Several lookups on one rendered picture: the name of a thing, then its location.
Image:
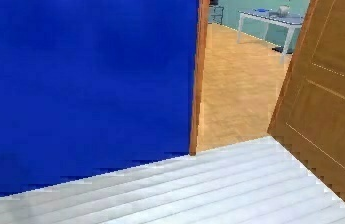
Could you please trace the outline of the dark grey shelf unit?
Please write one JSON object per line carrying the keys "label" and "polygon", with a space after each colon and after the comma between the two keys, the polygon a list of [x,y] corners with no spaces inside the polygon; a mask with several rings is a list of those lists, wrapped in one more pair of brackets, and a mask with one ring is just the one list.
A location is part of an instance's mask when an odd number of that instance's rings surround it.
{"label": "dark grey shelf unit", "polygon": [[209,6],[209,18],[208,22],[210,24],[215,23],[222,25],[224,17],[224,7],[220,5],[210,5]]}

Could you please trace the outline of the white table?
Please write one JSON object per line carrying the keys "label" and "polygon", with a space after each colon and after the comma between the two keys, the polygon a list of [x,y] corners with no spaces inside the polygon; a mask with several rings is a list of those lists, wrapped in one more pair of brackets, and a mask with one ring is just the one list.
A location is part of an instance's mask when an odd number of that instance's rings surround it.
{"label": "white table", "polygon": [[287,55],[291,40],[293,38],[294,32],[296,29],[300,29],[304,22],[304,17],[296,14],[288,14],[286,17],[278,17],[273,11],[259,12],[255,10],[247,10],[239,12],[239,21],[238,21],[238,34],[237,42],[241,40],[241,32],[244,25],[244,20],[253,19],[256,21],[261,21],[265,23],[265,34],[267,34],[269,25],[277,25],[285,27],[288,29],[285,42],[282,46],[280,62],[283,63],[285,56]]}

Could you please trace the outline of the brown wooden room door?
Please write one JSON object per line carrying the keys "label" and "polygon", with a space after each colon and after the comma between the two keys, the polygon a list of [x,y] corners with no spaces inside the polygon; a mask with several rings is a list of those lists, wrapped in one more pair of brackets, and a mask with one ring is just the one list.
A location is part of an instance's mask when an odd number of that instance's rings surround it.
{"label": "brown wooden room door", "polygon": [[345,202],[345,0],[310,0],[268,133]]}

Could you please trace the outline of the brown wooden door frame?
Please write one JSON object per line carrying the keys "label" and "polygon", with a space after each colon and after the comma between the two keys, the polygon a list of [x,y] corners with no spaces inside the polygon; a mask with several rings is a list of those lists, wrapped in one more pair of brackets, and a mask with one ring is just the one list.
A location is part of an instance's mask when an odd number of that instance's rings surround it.
{"label": "brown wooden door frame", "polygon": [[205,61],[209,2],[210,0],[198,0],[199,7],[195,52],[195,70],[193,76],[194,83],[192,88],[192,114],[189,145],[190,156],[195,156],[197,153],[199,115],[202,96],[202,82]]}

